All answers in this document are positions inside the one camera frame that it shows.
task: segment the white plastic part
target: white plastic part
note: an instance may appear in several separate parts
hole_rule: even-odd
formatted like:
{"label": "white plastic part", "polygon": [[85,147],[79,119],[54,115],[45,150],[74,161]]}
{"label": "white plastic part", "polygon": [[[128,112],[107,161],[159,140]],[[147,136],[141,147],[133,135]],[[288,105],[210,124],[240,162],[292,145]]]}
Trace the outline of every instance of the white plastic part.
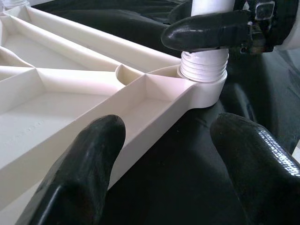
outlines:
{"label": "white plastic part", "polygon": [[235,0],[193,0],[191,15],[206,15],[233,11]]}
{"label": "white plastic part", "polygon": [[182,79],[178,58],[30,7],[0,16],[0,63],[5,225],[15,224],[37,183],[91,121],[116,114],[125,122],[110,188],[186,111],[214,104],[227,75]]}
{"label": "white plastic part", "polygon": [[278,50],[290,50],[300,47],[300,4],[298,4],[298,11],[296,16],[296,22],[291,30],[291,33],[284,40],[282,45],[276,46]]}
{"label": "white plastic part", "polygon": [[17,6],[30,6],[27,0],[2,0],[4,10],[9,10]]}
{"label": "white plastic part", "polygon": [[[194,0],[191,15],[206,15],[212,13],[224,13],[232,11],[235,0]],[[228,49],[211,50],[188,53],[181,55],[181,65],[178,74],[192,81],[216,82],[227,77],[226,66],[228,61]]]}

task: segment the white cylindrical tube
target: white cylindrical tube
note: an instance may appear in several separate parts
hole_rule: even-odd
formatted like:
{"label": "white cylindrical tube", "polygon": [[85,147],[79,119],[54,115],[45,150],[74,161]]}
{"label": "white cylindrical tube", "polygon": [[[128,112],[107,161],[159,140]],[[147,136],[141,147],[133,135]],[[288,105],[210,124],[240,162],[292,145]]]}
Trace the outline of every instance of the white cylindrical tube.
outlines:
{"label": "white cylindrical tube", "polygon": [[[191,15],[224,13],[233,10],[235,0],[193,0]],[[226,73],[228,49],[181,54],[179,75],[197,82],[214,82]]]}
{"label": "white cylindrical tube", "polygon": [[230,12],[234,3],[235,0],[193,0],[191,16]]}
{"label": "white cylindrical tube", "polygon": [[4,10],[9,10],[17,6],[30,6],[27,0],[2,0]]}

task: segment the white plastic surface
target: white plastic surface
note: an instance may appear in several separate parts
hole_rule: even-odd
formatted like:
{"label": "white plastic surface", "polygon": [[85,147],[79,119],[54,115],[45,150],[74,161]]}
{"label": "white plastic surface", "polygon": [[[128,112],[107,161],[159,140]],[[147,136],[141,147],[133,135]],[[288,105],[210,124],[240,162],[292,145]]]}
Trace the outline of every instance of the white plastic surface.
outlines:
{"label": "white plastic surface", "polygon": [[0,17],[0,224],[18,219],[43,177],[91,121],[119,115],[126,140],[109,188],[215,82],[177,76],[180,59],[29,7]]}
{"label": "white plastic surface", "polygon": [[194,0],[191,15],[206,15],[233,11],[235,0]]}

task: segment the molded plastic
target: molded plastic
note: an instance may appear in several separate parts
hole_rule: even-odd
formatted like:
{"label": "molded plastic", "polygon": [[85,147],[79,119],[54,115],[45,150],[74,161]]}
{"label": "molded plastic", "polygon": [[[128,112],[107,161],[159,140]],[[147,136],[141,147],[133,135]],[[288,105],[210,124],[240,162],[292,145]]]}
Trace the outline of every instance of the molded plastic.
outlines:
{"label": "molded plastic", "polygon": [[110,188],[187,110],[215,104],[226,79],[182,79],[178,58],[30,7],[5,11],[0,34],[0,221],[6,225],[91,121],[114,114],[125,123]]}

